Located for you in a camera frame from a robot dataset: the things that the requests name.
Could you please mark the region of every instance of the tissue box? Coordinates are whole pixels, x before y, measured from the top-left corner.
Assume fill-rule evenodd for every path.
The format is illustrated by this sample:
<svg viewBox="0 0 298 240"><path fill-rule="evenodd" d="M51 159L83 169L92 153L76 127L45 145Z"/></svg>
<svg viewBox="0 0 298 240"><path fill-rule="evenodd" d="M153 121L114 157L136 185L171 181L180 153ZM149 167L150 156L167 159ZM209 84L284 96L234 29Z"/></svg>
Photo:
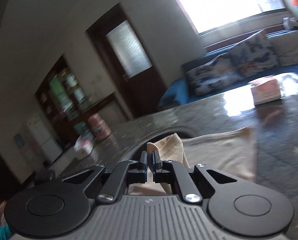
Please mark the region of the tissue box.
<svg viewBox="0 0 298 240"><path fill-rule="evenodd" d="M267 76L252 80L251 92L254 105L263 104L281 98L280 85L273 76Z"/></svg>

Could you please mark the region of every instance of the marble tabletop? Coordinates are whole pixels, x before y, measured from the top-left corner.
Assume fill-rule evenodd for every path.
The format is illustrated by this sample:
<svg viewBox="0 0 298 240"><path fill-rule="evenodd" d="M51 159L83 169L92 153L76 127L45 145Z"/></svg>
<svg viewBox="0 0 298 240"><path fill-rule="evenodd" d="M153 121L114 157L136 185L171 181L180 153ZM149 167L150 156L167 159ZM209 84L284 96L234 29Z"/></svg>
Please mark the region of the marble tabletop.
<svg viewBox="0 0 298 240"><path fill-rule="evenodd" d="M250 86L244 86L115 125L108 139L84 160L73 161L65 173L95 163L112 168L129 158L140 143L166 130L182 129L199 136L252 125L258 146L256 182L290 198L295 217L287 236L298 239L298 75L275 77L280 82L280 100L254 106Z"/></svg>

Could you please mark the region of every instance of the white refrigerator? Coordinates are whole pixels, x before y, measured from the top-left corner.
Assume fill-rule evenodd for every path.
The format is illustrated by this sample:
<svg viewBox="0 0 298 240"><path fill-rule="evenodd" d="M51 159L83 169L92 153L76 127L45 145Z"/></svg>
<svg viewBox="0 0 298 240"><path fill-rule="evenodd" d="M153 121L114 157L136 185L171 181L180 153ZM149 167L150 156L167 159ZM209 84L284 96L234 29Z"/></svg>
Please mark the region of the white refrigerator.
<svg viewBox="0 0 298 240"><path fill-rule="evenodd" d="M37 115L27 121L26 125L46 159L53 163L61 155L62 149L49 130Z"/></svg>

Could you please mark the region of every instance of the sofa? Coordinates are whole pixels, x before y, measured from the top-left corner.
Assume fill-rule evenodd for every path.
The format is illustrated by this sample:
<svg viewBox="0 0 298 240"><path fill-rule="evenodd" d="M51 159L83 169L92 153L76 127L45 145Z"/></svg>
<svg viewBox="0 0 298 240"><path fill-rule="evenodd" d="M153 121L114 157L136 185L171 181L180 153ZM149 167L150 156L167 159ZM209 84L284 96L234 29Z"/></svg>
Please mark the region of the sofa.
<svg viewBox="0 0 298 240"><path fill-rule="evenodd" d="M281 37L282 34L289 33L293 30L283 30L280 32L276 33L271 33L266 35L268 39L271 39L269 37L272 36L277 36ZM239 80L237 82L234 82L233 84L230 84L225 87L220 87L219 89L213 90L210 93L203 94L203 95L197 95L195 93L194 88L190 84L188 72L192 69L197 68L198 66L202 66L204 64L207 64L208 62L212 61L214 58L217 56L226 53L230 51L233 48L234 45L227 46L222 49L218 49L216 51L210 52L203 57L197 58L195 60L189 61L181 66L183 76L180 79L177 79L174 81L171 86L166 90L164 95L162 96L160 103L159 103L159 109L160 110L165 110L169 109L175 106L179 105L185 105L203 98L207 98L234 88L242 87L248 84L248 82L264 77L264 76L269 76L269 75L277 75L281 73L296 73L298 74L298 63L297 64L292 64L292 65L281 65L278 64L274 66L273 68L261 71L259 73L256 73L255 75L249 76L249 77L244 77L242 80Z"/></svg>

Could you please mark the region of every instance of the ribbed surface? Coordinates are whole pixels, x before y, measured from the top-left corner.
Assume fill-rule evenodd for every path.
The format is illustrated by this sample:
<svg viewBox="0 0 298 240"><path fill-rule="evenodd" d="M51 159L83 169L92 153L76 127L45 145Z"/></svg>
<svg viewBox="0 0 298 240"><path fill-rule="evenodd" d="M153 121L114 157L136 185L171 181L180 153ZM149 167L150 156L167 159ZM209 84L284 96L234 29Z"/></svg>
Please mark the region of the ribbed surface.
<svg viewBox="0 0 298 240"><path fill-rule="evenodd" d="M176 196L124 195L112 205L100 206L91 219L72 234L74 240L231 240L210 222L204 211L180 202ZM286 238L282 235L271 238Z"/></svg>

